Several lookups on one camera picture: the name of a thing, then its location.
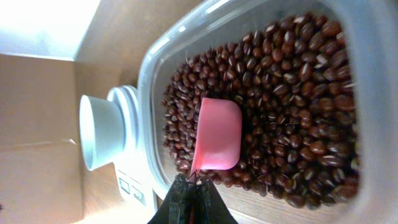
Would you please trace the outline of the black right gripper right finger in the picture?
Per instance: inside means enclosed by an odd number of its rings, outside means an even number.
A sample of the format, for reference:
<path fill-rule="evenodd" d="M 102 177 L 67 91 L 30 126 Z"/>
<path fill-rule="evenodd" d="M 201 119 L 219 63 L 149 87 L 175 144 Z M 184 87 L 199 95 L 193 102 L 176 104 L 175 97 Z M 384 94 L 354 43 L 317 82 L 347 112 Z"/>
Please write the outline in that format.
<path fill-rule="evenodd" d="M 194 184 L 192 223 L 237 224 L 208 176 L 198 177 Z"/>

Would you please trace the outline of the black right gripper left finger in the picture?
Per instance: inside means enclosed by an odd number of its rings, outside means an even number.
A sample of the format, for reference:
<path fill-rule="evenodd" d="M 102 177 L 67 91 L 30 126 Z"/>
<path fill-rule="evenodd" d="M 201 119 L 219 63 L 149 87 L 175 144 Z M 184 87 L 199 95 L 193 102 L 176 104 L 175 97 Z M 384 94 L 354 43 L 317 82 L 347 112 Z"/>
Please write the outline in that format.
<path fill-rule="evenodd" d="M 189 224 L 191 211 L 190 184 L 185 175 L 178 174 L 148 224 Z"/>

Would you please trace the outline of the pink measuring scoop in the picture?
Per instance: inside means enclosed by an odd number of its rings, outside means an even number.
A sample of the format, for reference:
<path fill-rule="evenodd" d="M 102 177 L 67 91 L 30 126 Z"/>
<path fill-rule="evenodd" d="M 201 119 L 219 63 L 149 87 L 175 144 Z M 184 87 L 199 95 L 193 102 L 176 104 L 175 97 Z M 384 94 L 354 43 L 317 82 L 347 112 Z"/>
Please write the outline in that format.
<path fill-rule="evenodd" d="M 197 138 L 189 180 L 199 171 L 228 170 L 239 161 L 243 116 L 233 101 L 204 98 L 198 117 Z"/>

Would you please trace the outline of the white digital kitchen scale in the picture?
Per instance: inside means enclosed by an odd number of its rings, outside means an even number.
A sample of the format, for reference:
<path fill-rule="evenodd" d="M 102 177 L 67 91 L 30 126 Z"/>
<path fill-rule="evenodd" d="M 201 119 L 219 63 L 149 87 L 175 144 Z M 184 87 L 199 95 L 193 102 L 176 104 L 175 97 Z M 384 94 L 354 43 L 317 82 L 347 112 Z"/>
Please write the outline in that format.
<path fill-rule="evenodd" d="M 107 100 L 120 107 L 125 126 L 126 143 L 123 152 L 114 160 L 119 192 L 132 207 L 133 217 L 146 223 L 155 215 L 158 206 L 142 145 L 137 94 L 137 89 L 131 85 L 117 86 L 109 91 Z"/>

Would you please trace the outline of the white bowl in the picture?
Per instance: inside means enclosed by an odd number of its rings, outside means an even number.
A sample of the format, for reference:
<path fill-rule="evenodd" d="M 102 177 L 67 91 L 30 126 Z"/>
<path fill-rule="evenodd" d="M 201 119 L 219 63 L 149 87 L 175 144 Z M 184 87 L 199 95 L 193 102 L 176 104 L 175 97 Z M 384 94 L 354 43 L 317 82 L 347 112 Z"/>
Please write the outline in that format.
<path fill-rule="evenodd" d="M 83 160 L 93 171 L 109 164 L 125 147 L 124 120 L 119 106 L 108 100 L 83 95 L 79 108 Z"/>

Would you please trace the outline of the red adzuki beans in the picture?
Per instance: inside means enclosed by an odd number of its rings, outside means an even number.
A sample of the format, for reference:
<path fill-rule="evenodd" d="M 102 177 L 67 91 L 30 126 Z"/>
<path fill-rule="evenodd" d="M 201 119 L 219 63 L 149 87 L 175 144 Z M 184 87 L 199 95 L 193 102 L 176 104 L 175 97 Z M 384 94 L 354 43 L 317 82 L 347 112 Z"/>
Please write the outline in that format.
<path fill-rule="evenodd" d="M 193 162 L 204 98 L 243 112 L 242 149 L 216 184 L 316 210 L 355 198 L 359 143 L 354 82 L 341 24 L 306 13 L 187 58 L 164 93 L 163 145 L 176 169 Z"/>

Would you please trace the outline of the clear plastic container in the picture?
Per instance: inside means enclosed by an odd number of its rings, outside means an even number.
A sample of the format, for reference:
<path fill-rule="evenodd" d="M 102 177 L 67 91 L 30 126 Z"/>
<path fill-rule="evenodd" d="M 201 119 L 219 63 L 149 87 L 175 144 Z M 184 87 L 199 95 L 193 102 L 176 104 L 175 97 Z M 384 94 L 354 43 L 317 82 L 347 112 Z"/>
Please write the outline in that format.
<path fill-rule="evenodd" d="M 160 197 L 176 174 L 162 147 L 161 99 L 180 62 L 307 11 L 338 19 L 346 34 L 361 140 L 359 194 L 349 204 L 311 211 L 234 187 L 221 185 L 218 191 L 239 223 L 397 222 L 396 1 L 206 1 L 174 24 L 147 51 L 137 84 L 143 144 L 152 154 L 149 164 Z"/>

